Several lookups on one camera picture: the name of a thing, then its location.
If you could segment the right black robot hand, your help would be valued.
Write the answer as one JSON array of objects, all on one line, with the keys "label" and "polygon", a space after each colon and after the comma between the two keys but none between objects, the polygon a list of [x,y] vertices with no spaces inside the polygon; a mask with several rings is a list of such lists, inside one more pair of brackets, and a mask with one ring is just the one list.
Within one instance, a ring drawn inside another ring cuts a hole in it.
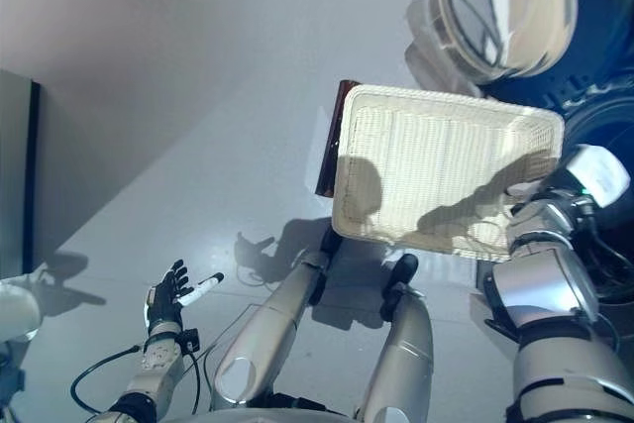
[{"label": "right black robot hand", "polygon": [[563,190],[573,197],[589,196],[599,208],[614,204],[628,190],[631,177],[624,164],[603,146],[581,144],[543,178],[518,182],[505,193],[515,198]]}]

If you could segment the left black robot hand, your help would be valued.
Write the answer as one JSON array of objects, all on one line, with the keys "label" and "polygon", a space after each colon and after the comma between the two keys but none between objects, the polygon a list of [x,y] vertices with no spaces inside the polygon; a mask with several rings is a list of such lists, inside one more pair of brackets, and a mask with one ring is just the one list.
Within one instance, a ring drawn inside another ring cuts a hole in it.
[{"label": "left black robot hand", "polygon": [[144,319],[148,335],[159,325],[175,323],[183,329],[181,311],[195,303],[225,278],[215,272],[197,283],[189,282],[184,260],[177,260],[164,273],[162,279],[148,291],[144,304]]}]

